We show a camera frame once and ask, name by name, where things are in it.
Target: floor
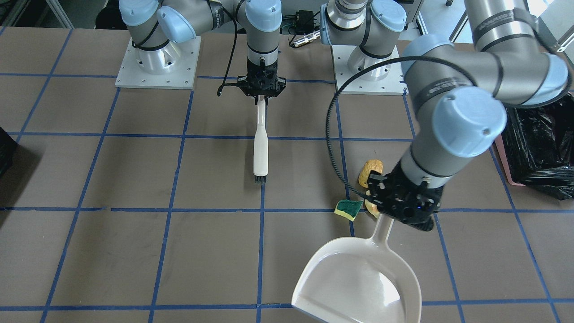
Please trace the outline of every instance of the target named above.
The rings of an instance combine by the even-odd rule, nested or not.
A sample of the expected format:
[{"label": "floor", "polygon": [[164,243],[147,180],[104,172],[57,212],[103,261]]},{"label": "floor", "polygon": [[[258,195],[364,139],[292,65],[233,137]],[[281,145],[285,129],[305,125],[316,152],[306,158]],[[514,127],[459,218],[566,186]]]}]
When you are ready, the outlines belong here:
[{"label": "floor", "polygon": [[[114,87],[125,31],[0,29],[0,124],[20,144],[0,181],[0,322],[314,322],[290,306],[300,272],[375,224],[332,212],[349,194],[323,139],[329,49],[281,39],[289,81],[269,105],[261,186],[252,101],[215,95],[230,37],[204,37],[194,91],[130,90]],[[245,50],[240,36],[230,75]],[[347,177],[373,158],[389,171],[418,131],[410,97],[338,103]],[[390,236],[420,281],[421,322],[574,322],[573,201],[508,186],[490,149],[435,221]]]}]

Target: black trash bag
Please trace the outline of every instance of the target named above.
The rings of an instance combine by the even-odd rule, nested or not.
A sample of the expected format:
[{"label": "black trash bag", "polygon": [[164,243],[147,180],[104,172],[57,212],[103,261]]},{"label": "black trash bag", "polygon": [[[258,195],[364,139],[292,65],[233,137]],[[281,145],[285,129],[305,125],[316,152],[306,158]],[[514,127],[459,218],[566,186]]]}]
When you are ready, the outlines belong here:
[{"label": "black trash bag", "polygon": [[16,142],[0,128],[0,177],[12,166],[12,156],[16,150]]},{"label": "black trash bag", "polygon": [[512,180],[559,200],[574,197],[574,98],[508,109],[502,140]]}]

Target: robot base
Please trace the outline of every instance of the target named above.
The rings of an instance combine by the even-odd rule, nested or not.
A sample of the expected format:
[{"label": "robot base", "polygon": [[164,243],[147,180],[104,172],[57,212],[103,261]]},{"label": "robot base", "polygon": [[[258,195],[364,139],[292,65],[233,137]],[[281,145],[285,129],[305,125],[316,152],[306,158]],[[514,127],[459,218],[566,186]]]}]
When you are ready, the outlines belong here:
[{"label": "robot base", "polygon": [[[358,72],[351,71],[347,65],[347,61],[355,47],[343,45],[334,45],[332,47],[337,89]],[[393,54],[388,59],[396,57],[398,57],[398,51],[395,47]],[[389,67],[389,74],[384,79],[368,81],[359,78],[349,84],[343,91],[343,94],[403,95],[405,90],[408,93],[406,84],[403,82],[401,65],[393,64]]]},{"label": "robot base", "polygon": [[131,46],[131,39],[123,57],[122,66],[115,80],[116,87],[133,89],[193,89],[201,37],[176,44],[181,51],[181,58],[173,65],[173,70],[166,74],[150,74],[138,66],[138,51]]}]

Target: dustpan handle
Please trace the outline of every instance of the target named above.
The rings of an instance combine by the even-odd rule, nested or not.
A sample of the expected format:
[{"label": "dustpan handle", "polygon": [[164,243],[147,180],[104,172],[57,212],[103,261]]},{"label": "dustpan handle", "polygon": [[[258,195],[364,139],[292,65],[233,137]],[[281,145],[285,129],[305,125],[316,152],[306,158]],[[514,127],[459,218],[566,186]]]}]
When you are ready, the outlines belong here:
[{"label": "dustpan handle", "polygon": [[377,243],[387,244],[391,228],[393,227],[393,222],[394,219],[384,214],[381,214],[381,216],[379,216],[377,226],[375,227],[375,232],[373,233],[371,239],[373,239]]}]

